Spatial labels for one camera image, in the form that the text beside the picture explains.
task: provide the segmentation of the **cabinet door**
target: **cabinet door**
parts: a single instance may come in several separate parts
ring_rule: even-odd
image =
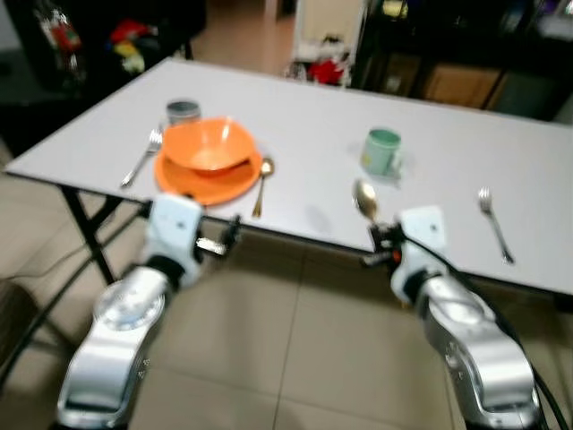
[[[499,70],[437,65],[425,85],[424,97],[450,105],[481,108],[487,100]]]

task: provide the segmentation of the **fork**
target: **fork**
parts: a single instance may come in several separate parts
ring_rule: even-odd
[[[141,156],[140,160],[137,162],[135,167],[127,175],[125,175],[124,180],[121,183],[122,188],[127,188],[129,186],[132,186],[133,180],[140,172],[141,168],[145,164],[145,161],[147,161],[150,157],[155,155],[161,149],[162,143],[163,143],[163,134],[161,133],[161,131],[155,128],[151,130],[150,144],[148,145],[147,149],[145,150],[145,152],[143,153],[143,155]]]

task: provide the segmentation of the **gray cup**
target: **gray cup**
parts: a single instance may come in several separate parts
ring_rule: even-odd
[[[192,100],[173,100],[167,104],[167,118],[171,125],[201,118],[199,105]]]

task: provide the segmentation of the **green mug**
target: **green mug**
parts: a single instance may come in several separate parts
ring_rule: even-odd
[[[364,169],[373,175],[398,176],[402,165],[400,135],[383,128],[373,128],[366,137],[360,158]]]

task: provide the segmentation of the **black metal table leg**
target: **black metal table leg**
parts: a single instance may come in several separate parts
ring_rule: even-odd
[[[101,225],[101,222],[107,218],[109,214],[121,203],[120,199],[107,198],[103,207],[96,213],[92,219],[89,219],[81,204],[80,196],[76,188],[69,186],[62,186],[62,193],[70,207],[73,217],[75,218],[81,234],[90,248],[94,260],[98,264],[99,270],[106,280],[107,284],[115,282],[115,277],[107,264],[106,256],[102,252],[101,243],[96,239],[96,233]]]

